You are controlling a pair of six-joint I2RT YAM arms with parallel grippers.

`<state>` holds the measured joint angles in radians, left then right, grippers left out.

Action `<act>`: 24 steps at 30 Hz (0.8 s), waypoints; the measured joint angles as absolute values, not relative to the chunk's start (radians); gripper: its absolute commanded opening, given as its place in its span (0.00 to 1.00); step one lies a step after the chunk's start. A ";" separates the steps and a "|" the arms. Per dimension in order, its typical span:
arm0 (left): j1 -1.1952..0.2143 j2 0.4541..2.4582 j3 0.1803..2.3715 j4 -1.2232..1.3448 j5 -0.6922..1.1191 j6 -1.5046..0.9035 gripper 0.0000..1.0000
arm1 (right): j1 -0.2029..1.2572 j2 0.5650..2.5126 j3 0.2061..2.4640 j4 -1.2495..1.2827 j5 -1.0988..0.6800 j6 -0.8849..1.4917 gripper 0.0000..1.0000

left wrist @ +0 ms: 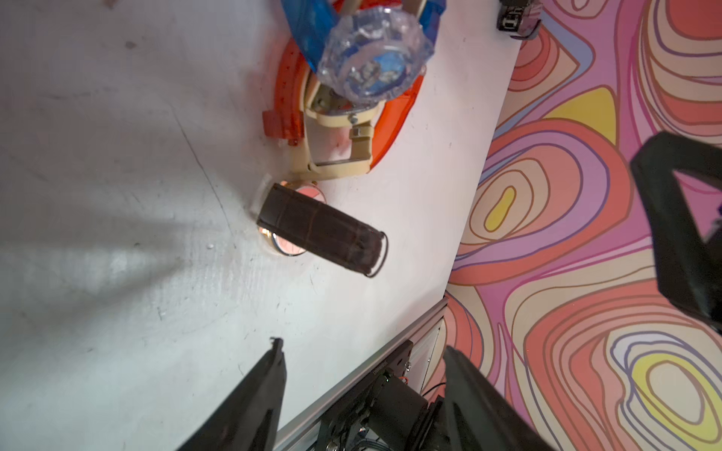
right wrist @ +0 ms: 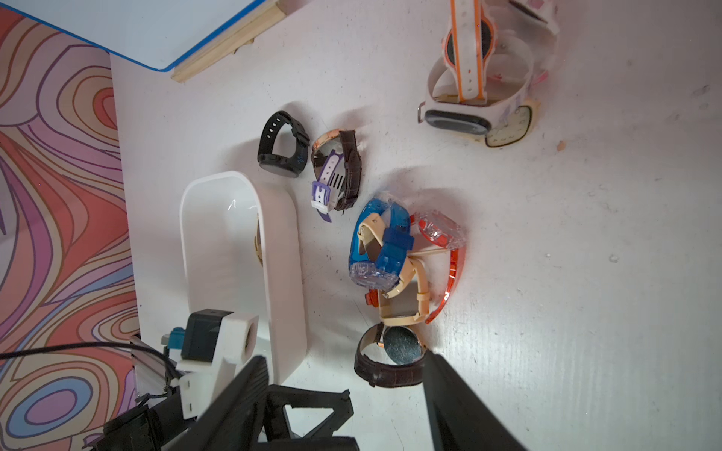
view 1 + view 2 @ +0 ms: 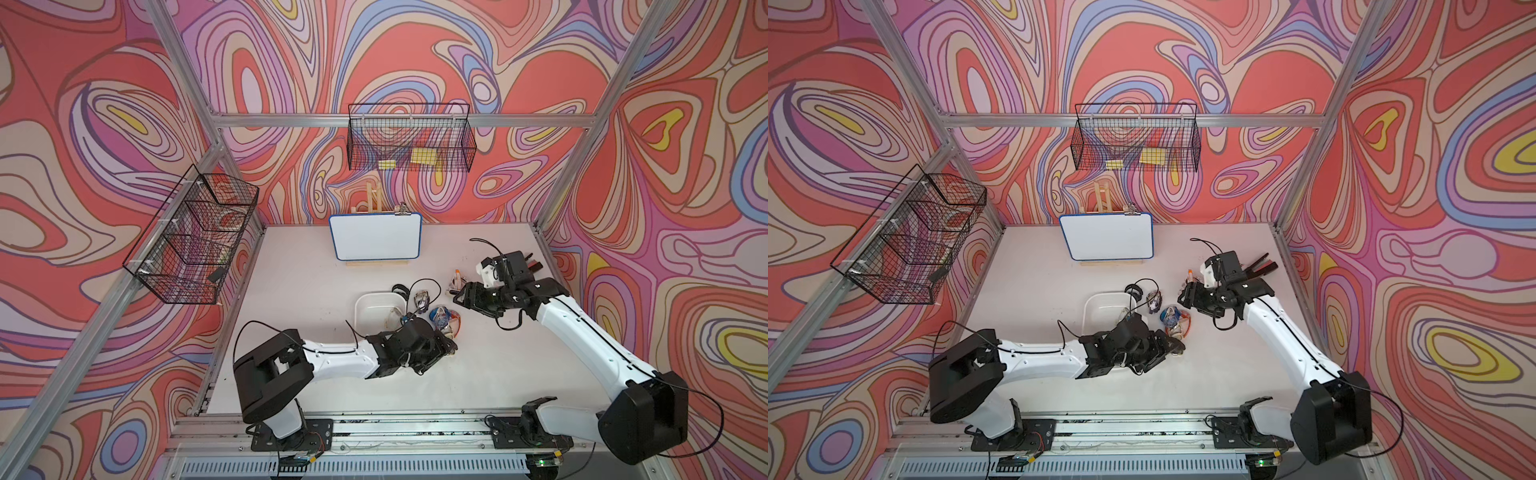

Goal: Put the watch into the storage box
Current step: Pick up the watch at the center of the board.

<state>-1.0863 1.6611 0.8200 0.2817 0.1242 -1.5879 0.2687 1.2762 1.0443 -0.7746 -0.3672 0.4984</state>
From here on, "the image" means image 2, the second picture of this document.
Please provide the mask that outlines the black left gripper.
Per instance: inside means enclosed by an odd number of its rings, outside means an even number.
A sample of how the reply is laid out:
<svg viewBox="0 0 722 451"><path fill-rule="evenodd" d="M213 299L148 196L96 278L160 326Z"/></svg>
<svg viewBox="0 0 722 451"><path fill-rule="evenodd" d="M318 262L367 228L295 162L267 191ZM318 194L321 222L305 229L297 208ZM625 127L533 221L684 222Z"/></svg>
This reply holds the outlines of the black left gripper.
<svg viewBox="0 0 722 451"><path fill-rule="evenodd" d="M351 392L323 392L273 384L265 403L263 432L268 442L326 439L353 416ZM192 425L182 412L179 391L158 404L137 405L103 426L85 450L161 450Z"/></svg>

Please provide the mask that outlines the dark brown leather watch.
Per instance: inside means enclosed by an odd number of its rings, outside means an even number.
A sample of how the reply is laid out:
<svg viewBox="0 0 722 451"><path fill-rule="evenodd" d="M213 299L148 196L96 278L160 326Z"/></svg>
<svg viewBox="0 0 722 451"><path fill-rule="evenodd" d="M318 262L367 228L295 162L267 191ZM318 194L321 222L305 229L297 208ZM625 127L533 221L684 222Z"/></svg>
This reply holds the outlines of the dark brown leather watch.
<svg viewBox="0 0 722 451"><path fill-rule="evenodd" d="M367 349L383 350L389 363L373 359ZM406 326L387 326L382 322L370 327L360 338L353 369L371 387L387 389L420 385L427 347L417 334Z"/></svg>

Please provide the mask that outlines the blue transparent watch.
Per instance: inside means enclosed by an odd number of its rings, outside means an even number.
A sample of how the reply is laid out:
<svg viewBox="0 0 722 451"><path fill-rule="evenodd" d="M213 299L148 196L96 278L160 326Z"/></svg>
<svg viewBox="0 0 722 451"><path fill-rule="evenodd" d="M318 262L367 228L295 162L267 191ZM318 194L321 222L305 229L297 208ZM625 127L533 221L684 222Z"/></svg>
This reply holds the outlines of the blue transparent watch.
<svg viewBox="0 0 722 451"><path fill-rule="evenodd" d="M411 215L400 199L378 193L355 224L349 255L349 276L357 285L391 291L400 282L408 253L414 245Z"/></svg>

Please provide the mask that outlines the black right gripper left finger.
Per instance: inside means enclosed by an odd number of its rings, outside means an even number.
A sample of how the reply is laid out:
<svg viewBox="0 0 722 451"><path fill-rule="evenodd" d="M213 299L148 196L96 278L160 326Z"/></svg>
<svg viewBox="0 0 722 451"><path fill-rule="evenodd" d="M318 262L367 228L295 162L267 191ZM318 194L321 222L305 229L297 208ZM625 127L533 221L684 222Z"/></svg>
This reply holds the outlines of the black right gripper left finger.
<svg viewBox="0 0 722 451"><path fill-rule="evenodd" d="M255 450L269 389L266 359L255 356L169 449Z"/></svg>

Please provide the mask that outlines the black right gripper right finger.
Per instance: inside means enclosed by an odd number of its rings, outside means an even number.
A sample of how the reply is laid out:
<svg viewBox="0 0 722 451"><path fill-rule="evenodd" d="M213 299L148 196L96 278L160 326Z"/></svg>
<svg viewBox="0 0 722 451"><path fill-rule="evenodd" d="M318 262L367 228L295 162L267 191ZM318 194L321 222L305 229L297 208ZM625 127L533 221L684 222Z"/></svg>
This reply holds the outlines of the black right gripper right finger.
<svg viewBox="0 0 722 451"><path fill-rule="evenodd" d="M429 351L423 388L436 450L523 450L449 362Z"/></svg>

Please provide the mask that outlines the beige strap watch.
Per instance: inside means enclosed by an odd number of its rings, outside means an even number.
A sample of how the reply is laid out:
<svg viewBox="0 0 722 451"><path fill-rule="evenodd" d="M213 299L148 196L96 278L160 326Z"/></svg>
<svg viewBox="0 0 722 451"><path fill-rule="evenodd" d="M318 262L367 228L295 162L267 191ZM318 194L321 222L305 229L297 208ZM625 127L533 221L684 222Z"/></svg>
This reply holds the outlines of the beige strap watch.
<svg viewBox="0 0 722 451"><path fill-rule="evenodd" d="M415 239L402 269L400 282L391 291L368 289L366 302L378 309L387 326L411 326L431 323L443 310L453 292L460 250L466 246L464 231L437 210L411 215L411 235ZM432 297L423 257L449 253L449 280L438 302Z"/></svg>

